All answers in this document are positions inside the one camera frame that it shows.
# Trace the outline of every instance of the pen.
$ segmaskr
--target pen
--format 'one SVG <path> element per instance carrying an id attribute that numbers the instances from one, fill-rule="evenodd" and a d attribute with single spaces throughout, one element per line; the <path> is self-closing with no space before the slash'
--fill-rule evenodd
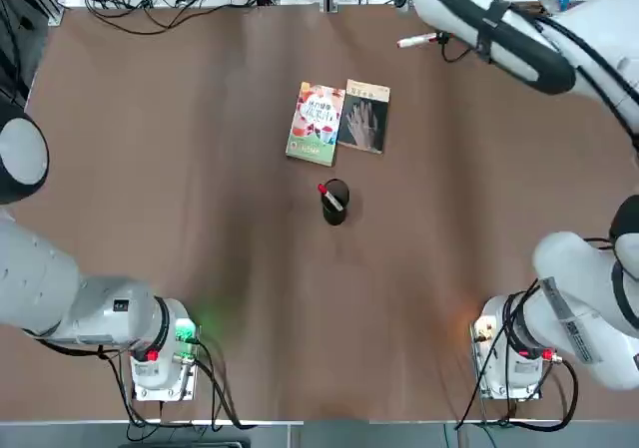
<path id="1" fill-rule="evenodd" d="M 341 204 L 339 203 L 339 201 L 334 197 L 333 194 L 331 194 L 326 187 L 323 184 L 318 184 L 318 190 L 319 192 L 328 199 L 328 201 L 330 202 L 330 204 L 335 207 L 335 210 L 338 212 L 343 211 L 343 207 L 341 206 Z"/>
<path id="2" fill-rule="evenodd" d="M 429 42 L 435 42 L 437 40 L 437 34 L 430 32 L 421 36 L 406 37 L 405 39 L 399 39 L 397 41 L 397 47 L 403 49 L 405 47 L 421 46 L 428 44 Z"/>

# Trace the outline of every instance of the black cup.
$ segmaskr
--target black cup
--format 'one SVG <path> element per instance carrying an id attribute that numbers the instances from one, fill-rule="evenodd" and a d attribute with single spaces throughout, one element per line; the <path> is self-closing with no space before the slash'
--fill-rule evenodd
<path id="1" fill-rule="evenodd" d="M 323 212 L 323 217 L 329 224 L 339 225 L 346 219 L 346 206 L 348 205 L 348 200 L 350 198 L 348 186 L 340 179 L 330 179 L 328 182 L 324 183 L 324 186 L 326 187 L 326 190 L 339 201 L 343 207 L 343 211 L 338 211 L 324 195 L 320 195 L 319 197 L 321 199 L 321 211 Z"/>

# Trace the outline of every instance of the brown table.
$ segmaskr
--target brown table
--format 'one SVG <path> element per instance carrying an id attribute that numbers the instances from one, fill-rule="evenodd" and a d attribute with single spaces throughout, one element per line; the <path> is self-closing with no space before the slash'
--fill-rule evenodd
<path id="1" fill-rule="evenodd" d="M 120 22 L 149 28 L 143 14 Z M 602 107 L 536 94 L 474 57 L 395 48 L 425 31 L 390 7 L 278 7 L 140 37 L 71 11 L 29 104 L 51 174 L 14 213 L 84 272 L 182 300 L 222 344 L 243 419 L 454 419 L 482 304 L 528 285 L 545 234 L 605 235 L 637 172 Z M 384 154 L 288 160 L 300 82 L 347 78 L 391 87 Z M 340 227 L 320 215 L 316 184 L 331 177 L 352 190 Z M 1 419 L 126 418 L 106 364 L 7 327 L 0 346 Z M 637 417 L 638 393 L 580 372 L 577 418 Z M 169 416 L 206 419 L 199 386 Z M 561 416 L 545 391 L 521 416 Z"/>

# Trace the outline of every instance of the colorful book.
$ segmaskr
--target colorful book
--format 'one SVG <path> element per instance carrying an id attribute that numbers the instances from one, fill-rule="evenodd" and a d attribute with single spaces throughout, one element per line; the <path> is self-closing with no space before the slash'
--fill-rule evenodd
<path id="1" fill-rule="evenodd" d="M 287 156 L 332 166 L 344 90 L 302 82 Z"/>
<path id="2" fill-rule="evenodd" d="M 348 79 L 337 141 L 381 154 L 386 135 L 390 89 Z"/>

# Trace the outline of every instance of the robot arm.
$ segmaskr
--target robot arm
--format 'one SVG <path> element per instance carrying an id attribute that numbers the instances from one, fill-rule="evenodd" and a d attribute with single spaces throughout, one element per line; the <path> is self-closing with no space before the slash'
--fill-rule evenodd
<path id="1" fill-rule="evenodd" d="M 484 60 L 548 95 L 581 94 L 609 99 L 633 132 L 639 132 L 639 21 L 635 0 L 588 0 L 546 22 L 532 21 L 502 0 L 412 0 L 419 17 L 454 34 Z M 593 48 L 621 75 L 621 87 L 563 27 Z"/>
<path id="2" fill-rule="evenodd" d="M 0 104 L 0 204 L 35 193 L 49 172 L 36 124 Z M 176 300 L 124 276 L 83 276 L 75 260 L 0 212 L 0 324 L 52 344 L 109 345 L 131 355 L 139 398 L 189 399 L 194 323 Z"/>
<path id="3" fill-rule="evenodd" d="M 487 362 L 485 396 L 503 398 L 508 360 L 512 398 L 525 398 L 539 382 L 540 354 L 555 348 L 577 359 L 590 374 L 613 390 L 639 387 L 639 196 L 620 207 L 610 230 L 610 245 L 602 248 L 572 232 L 545 237 L 536 247 L 533 264 L 540 289 L 514 316 L 506 339 L 476 342 L 477 361 Z M 524 295 L 488 300 L 474 332 L 500 328 Z"/>

